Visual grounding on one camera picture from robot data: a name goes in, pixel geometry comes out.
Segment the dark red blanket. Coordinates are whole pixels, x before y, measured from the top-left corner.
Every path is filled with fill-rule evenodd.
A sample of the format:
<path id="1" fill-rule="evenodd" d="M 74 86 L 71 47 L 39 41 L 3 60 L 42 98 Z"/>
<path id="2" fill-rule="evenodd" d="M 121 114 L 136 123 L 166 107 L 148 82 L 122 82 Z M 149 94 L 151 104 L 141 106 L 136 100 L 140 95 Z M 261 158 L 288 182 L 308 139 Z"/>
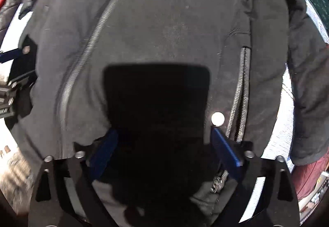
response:
<path id="1" fill-rule="evenodd" d="M 295 166 L 292 172 L 292 181 L 298 200 L 305 198 L 314 190 L 317 180 L 327 167 L 328 155 L 321 157 L 314 163 L 304 166 Z"/>

